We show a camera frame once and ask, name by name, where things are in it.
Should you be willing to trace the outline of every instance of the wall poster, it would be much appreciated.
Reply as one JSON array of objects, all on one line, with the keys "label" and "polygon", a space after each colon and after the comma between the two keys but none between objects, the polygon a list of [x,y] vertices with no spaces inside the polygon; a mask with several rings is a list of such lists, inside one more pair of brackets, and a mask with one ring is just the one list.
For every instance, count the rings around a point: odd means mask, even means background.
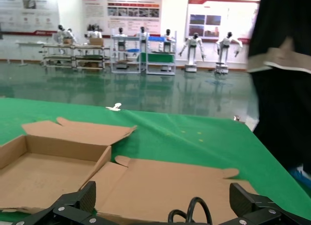
[{"label": "wall poster", "polygon": [[251,37],[259,1],[189,0],[186,37],[197,32],[205,42],[215,42],[232,32],[247,43]]},{"label": "wall poster", "polygon": [[0,26],[5,35],[45,35],[57,31],[57,0],[0,0]]},{"label": "wall poster", "polygon": [[151,35],[159,35],[161,6],[162,0],[83,0],[84,31],[95,24],[104,37],[119,27],[124,34],[135,35],[143,26]]}]

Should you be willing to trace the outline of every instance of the blue shoe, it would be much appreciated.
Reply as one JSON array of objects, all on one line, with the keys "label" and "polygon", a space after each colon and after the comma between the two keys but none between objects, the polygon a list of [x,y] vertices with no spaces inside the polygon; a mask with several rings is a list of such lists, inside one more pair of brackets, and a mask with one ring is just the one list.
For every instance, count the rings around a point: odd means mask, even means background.
[{"label": "blue shoe", "polygon": [[309,189],[311,189],[311,176],[308,175],[304,170],[303,166],[292,169],[289,171],[289,173],[298,180],[299,182],[306,185]]}]

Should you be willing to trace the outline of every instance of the white humanoid robot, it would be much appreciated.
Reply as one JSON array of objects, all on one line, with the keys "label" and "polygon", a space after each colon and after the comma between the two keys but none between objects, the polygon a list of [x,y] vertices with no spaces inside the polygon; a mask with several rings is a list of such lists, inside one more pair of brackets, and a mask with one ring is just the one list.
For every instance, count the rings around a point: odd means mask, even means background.
[{"label": "white humanoid robot", "polygon": [[229,68],[227,65],[228,50],[230,48],[231,42],[236,42],[239,44],[239,49],[235,51],[235,57],[243,48],[243,44],[238,39],[232,37],[232,32],[228,32],[227,36],[223,39],[217,41],[217,53],[219,55],[218,62],[216,63],[215,73],[218,74],[228,74]]},{"label": "white humanoid robot", "polygon": [[161,42],[159,44],[159,52],[173,52],[175,42],[172,42],[172,40],[174,40],[174,37],[171,36],[171,30],[167,29],[165,35],[163,35],[162,37],[165,38],[165,42]]},{"label": "white humanoid robot", "polygon": [[147,41],[147,32],[145,31],[144,27],[140,28],[140,32],[138,32],[135,36],[140,36],[140,50],[141,52],[148,52],[149,49],[148,41]]},{"label": "white humanoid robot", "polygon": [[202,46],[202,39],[199,38],[198,33],[194,33],[192,38],[188,38],[188,40],[185,42],[185,45],[179,55],[181,56],[185,48],[188,46],[188,63],[185,65],[186,72],[196,72],[197,65],[195,62],[195,51],[196,47],[199,45],[201,56],[204,61],[205,55],[204,55],[204,48]]},{"label": "white humanoid robot", "polygon": [[[172,53],[175,49],[175,39],[171,36],[171,30],[167,29],[165,35],[165,42],[159,44],[159,52]],[[161,71],[171,71],[171,66],[161,66]]]},{"label": "white humanoid robot", "polygon": [[56,42],[58,44],[63,44],[64,39],[74,39],[72,32],[66,30],[62,25],[58,25],[57,35],[56,35]]},{"label": "white humanoid robot", "polygon": [[98,27],[96,25],[91,26],[91,30],[87,32],[88,38],[102,38],[102,33],[99,32]]},{"label": "white humanoid robot", "polygon": [[[123,28],[119,28],[119,34],[114,35],[116,37],[127,37],[127,35],[123,34]],[[118,62],[116,64],[117,69],[126,69],[127,68],[127,54],[126,54],[126,41],[125,40],[118,40],[115,49],[119,51],[118,53]]]}]

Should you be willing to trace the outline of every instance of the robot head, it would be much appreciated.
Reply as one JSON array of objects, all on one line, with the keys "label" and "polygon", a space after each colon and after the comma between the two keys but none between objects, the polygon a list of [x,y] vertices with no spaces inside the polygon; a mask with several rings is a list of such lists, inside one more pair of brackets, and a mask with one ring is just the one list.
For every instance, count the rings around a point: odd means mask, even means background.
[{"label": "robot head", "polygon": [[61,30],[61,31],[63,31],[63,30],[64,30],[63,25],[60,25],[60,24],[59,24],[59,25],[58,25],[58,29]]}]

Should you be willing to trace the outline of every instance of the black cable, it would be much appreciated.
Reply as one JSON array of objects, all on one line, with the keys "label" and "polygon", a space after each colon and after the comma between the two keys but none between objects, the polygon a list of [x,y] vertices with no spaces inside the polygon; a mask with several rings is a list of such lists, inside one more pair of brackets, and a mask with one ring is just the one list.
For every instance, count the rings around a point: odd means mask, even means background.
[{"label": "black cable", "polygon": [[169,217],[168,217],[168,222],[169,223],[173,223],[174,222],[174,216],[175,215],[179,215],[181,217],[183,217],[184,219],[187,219],[187,214],[181,210],[178,209],[174,209],[169,213]]},{"label": "black cable", "polygon": [[209,225],[213,225],[213,221],[212,221],[212,217],[210,215],[210,212],[209,212],[209,209],[205,203],[205,201],[203,201],[202,198],[200,197],[194,197],[191,201],[190,201],[190,204],[189,204],[189,207],[188,207],[188,211],[187,213],[181,211],[181,210],[178,210],[178,209],[174,209],[172,210],[170,213],[169,213],[169,216],[168,216],[168,222],[169,223],[173,223],[173,218],[175,215],[179,215],[181,217],[183,217],[184,219],[186,219],[186,223],[195,223],[195,221],[192,219],[192,216],[193,216],[193,211],[194,211],[194,207],[197,203],[200,203],[203,210],[204,210],[204,213],[206,215],[206,220],[207,220],[207,223]]},{"label": "black cable", "polygon": [[204,213],[206,215],[207,223],[210,224],[210,225],[213,225],[212,217],[210,215],[209,209],[208,209],[205,201],[203,201],[203,199],[200,198],[200,197],[194,197],[190,201],[190,204],[189,204],[189,207],[188,207],[188,211],[187,211],[186,223],[190,223],[192,221],[194,207],[195,207],[195,204],[197,204],[197,203],[200,203],[201,206],[203,207]]}]

